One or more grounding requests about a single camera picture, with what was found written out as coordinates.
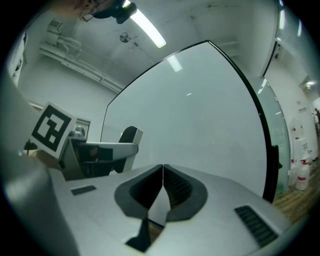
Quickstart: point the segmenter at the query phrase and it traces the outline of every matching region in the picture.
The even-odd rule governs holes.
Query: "ceiling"
[[[87,62],[126,86],[165,57],[190,45],[211,40],[230,57],[239,54],[236,38],[238,0],[135,0],[167,44],[158,48],[131,19],[117,24],[114,18],[64,22],[65,36],[82,43]],[[127,33],[130,40],[120,41]]]

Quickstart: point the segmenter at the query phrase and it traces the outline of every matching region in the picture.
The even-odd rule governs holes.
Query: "vent grille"
[[[248,205],[234,209],[260,247],[274,241],[277,234]]]

